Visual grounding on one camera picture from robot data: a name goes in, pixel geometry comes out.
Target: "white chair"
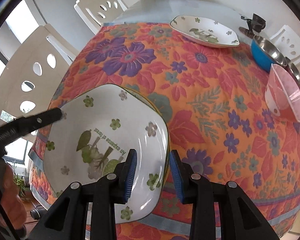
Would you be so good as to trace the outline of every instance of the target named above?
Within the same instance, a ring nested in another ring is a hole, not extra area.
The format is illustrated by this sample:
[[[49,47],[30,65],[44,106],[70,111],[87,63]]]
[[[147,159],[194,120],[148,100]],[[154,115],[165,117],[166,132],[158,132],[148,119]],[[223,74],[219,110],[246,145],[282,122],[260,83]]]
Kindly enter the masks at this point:
[[[90,30],[97,34],[104,22],[116,19],[127,6],[122,0],[77,0],[74,9]]]
[[[17,49],[0,76],[0,116],[47,110],[79,52],[50,25],[39,26]],[[0,126],[6,122],[0,119]]]
[[[300,37],[288,25],[270,38],[270,41],[295,65],[300,63]]]

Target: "oval cutout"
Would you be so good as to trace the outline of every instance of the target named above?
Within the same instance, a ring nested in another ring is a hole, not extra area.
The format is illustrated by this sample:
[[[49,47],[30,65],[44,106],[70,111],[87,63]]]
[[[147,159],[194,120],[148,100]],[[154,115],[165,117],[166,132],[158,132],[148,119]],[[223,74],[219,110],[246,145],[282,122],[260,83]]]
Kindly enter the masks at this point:
[[[42,75],[42,67],[39,62],[36,62],[32,66],[33,72],[36,73],[38,76]]]
[[[107,10],[107,8],[106,8],[103,4],[100,5],[100,8],[101,8],[102,10],[104,10],[104,11]]]
[[[35,85],[30,81],[23,81],[23,83],[21,84],[21,90],[23,92],[29,92],[34,88],[35,88]]]
[[[20,110],[24,114],[29,113],[34,108],[35,108],[35,103],[31,101],[23,101],[20,105]]]
[[[56,57],[53,54],[49,54],[47,56],[47,62],[50,67],[52,67],[52,68],[56,67]]]
[[[101,12],[98,12],[98,15],[100,15],[103,19],[106,18],[106,16],[103,13],[101,13]]]

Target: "orange tablecloth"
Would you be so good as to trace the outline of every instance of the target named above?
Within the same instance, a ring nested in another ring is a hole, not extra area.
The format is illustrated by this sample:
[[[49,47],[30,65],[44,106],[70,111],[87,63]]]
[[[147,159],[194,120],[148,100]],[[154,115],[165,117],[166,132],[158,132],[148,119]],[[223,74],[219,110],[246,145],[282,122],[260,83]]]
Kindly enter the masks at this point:
[[[138,90],[160,110],[182,161],[213,182],[236,181],[282,235],[300,209],[300,123],[271,116],[264,100],[267,78],[246,44],[200,46],[167,24],[109,26],[78,55],[50,108],[106,83]],[[39,131],[31,152],[31,189],[46,205],[58,195],[40,164],[49,131]],[[176,198],[169,176],[152,215],[117,225],[118,239],[187,238],[191,212]]]

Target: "stainless steel bowl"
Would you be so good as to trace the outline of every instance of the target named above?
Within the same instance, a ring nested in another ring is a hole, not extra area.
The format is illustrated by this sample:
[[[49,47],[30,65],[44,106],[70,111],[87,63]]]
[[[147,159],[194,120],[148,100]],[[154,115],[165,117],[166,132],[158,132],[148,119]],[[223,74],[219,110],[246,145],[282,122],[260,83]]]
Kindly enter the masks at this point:
[[[253,39],[255,40],[256,44],[259,46],[259,48],[267,54],[267,56],[271,59],[273,59],[278,65],[281,67],[287,66],[287,61],[283,54],[277,49],[276,46],[274,46],[270,41],[267,39],[261,37],[261,36],[254,36]]]
[[[289,58],[286,57],[287,66],[285,70],[293,77],[295,82],[297,83],[300,89],[300,72],[297,69],[296,65],[294,65]]]

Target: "plate with green leaf pattern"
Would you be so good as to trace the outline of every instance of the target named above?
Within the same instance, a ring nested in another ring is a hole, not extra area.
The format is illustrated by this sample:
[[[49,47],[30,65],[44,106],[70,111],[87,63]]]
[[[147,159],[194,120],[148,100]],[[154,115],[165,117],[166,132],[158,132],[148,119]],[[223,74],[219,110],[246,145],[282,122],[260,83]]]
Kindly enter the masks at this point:
[[[43,157],[53,191],[74,181],[96,182],[124,162],[132,148],[138,162],[131,198],[115,205],[115,220],[135,221],[151,213],[162,190],[169,141],[160,114],[113,84],[94,88],[61,110],[64,117],[52,125]]]
[[[172,20],[170,26],[191,41],[207,47],[224,48],[240,45],[235,31],[212,19],[180,15]]]

